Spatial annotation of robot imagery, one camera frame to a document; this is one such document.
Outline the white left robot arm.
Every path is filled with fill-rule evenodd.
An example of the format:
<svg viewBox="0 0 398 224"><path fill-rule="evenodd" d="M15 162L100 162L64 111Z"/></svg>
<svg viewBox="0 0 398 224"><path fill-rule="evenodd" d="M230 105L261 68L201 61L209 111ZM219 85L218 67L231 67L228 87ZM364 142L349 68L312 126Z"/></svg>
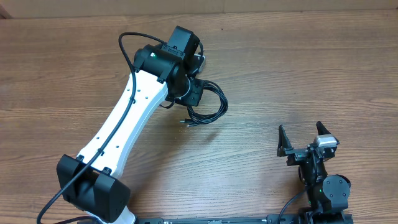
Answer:
<svg viewBox="0 0 398 224"><path fill-rule="evenodd" d="M127 64L125 90L94 138L76 157L57 164L63 199L87 214L77 223L134 223L127 204L130 190L120 181L124 166L146 122L163 101L198 106L204 82L203 46L190 30L177 26L170 39L139 49Z"/></svg>

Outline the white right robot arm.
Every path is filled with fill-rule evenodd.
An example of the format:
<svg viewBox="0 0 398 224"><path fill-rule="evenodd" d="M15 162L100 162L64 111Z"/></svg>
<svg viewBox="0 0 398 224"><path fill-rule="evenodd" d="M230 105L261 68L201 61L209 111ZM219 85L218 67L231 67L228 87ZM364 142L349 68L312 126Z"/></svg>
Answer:
<svg viewBox="0 0 398 224"><path fill-rule="evenodd" d="M345 214L349 207L351 182L343 175L328 175L325 161L335 157L339 140L332 135L321 121L316 123L318 135L306 148L294 148L283 125L279 126L277 156L286 157L288 166L298 166L300 181L304 189L293 196L281 209L277 223L353 223L353 217ZM286 215L287 207L301 195L308 197L308 207L298 213Z"/></svg>

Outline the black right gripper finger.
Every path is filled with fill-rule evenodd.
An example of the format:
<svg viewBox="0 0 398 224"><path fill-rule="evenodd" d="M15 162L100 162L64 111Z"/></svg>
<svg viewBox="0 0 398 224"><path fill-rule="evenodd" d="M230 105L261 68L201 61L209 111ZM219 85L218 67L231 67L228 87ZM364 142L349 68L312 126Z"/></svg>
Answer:
<svg viewBox="0 0 398 224"><path fill-rule="evenodd" d="M317 121L316 127L319 136L330 134L329 130L327 130L327 128L323 125L321 121Z"/></svg>
<svg viewBox="0 0 398 224"><path fill-rule="evenodd" d="M284 126L281 124L279 126L279 143L278 143L278 151L286 151L292 150L293 147L288 139Z"/></svg>

